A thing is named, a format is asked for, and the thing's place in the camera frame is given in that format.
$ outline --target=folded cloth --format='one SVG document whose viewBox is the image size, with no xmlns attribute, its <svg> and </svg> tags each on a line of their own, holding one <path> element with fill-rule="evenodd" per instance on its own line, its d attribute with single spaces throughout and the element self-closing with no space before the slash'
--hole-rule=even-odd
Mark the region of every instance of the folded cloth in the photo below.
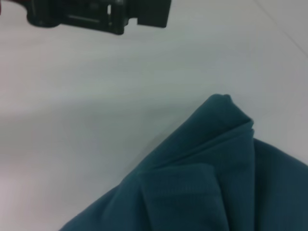
<svg viewBox="0 0 308 231">
<path fill-rule="evenodd" d="M 213 95 L 61 231 L 308 231 L 308 166 Z"/>
</svg>

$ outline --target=dark green cloth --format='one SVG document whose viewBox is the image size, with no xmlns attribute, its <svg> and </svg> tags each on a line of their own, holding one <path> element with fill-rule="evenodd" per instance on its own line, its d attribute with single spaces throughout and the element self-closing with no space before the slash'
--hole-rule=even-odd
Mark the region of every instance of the dark green cloth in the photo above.
<svg viewBox="0 0 308 231">
<path fill-rule="evenodd" d="M 308 167 L 211 96 L 61 231 L 308 231 Z"/>
</svg>

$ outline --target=black plastic part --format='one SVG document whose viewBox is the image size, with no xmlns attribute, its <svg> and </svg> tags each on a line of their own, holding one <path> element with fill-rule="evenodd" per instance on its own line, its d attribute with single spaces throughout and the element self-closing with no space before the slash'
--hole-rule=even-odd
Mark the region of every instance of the black plastic part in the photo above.
<svg viewBox="0 0 308 231">
<path fill-rule="evenodd" d="M 171 0 L 31 0 L 30 24 L 79 26 L 121 35 L 130 18 L 138 24 L 166 27 Z"/>
</svg>

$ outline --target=white surface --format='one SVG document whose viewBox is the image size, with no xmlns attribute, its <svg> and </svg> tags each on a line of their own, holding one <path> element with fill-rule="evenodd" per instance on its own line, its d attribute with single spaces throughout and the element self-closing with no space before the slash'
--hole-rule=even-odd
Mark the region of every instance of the white surface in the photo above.
<svg viewBox="0 0 308 231">
<path fill-rule="evenodd" d="M 131 20 L 123 36 L 35 28 L 3 2 L 0 230 L 58 230 L 213 93 L 308 163 L 308 6 L 293 2 L 174 0 L 167 29 Z"/>
</svg>

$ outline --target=garment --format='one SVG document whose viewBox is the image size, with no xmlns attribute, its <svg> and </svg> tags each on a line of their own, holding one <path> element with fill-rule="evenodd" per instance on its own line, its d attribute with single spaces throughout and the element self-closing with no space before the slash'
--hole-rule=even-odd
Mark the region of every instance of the garment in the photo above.
<svg viewBox="0 0 308 231">
<path fill-rule="evenodd" d="M 308 231 L 308 166 L 213 95 L 61 231 Z"/>
</svg>

